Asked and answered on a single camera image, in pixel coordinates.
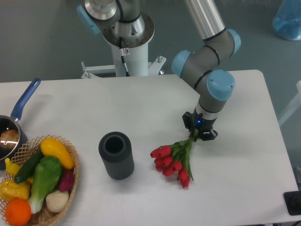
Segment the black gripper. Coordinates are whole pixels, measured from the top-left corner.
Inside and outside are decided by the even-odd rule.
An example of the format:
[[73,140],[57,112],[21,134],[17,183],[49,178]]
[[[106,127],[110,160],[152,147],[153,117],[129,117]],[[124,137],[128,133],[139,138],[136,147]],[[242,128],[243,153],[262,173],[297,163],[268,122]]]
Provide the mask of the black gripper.
[[185,112],[182,119],[190,137],[193,136],[196,129],[198,130],[198,138],[202,141],[214,140],[218,136],[218,132],[212,129],[216,119],[205,119],[202,113],[197,114],[196,112],[193,114]]

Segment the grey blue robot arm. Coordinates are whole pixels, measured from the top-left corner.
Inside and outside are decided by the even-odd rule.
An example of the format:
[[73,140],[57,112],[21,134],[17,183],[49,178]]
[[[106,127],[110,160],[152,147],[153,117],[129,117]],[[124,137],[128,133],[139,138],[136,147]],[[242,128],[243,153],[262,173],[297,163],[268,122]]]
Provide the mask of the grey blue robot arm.
[[[185,127],[194,139],[208,141],[217,137],[213,125],[235,87],[233,76],[217,67],[237,52],[241,40],[225,27],[212,0],[187,0],[185,5],[204,45],[196,52],[179,52],[172,70],[200,95],[194,111],[182,117]],[[86,0],[77,14],[91,33],[102,34],[110,44],[118,77],[150,75],[148,44],[154,24],[140,1]]]

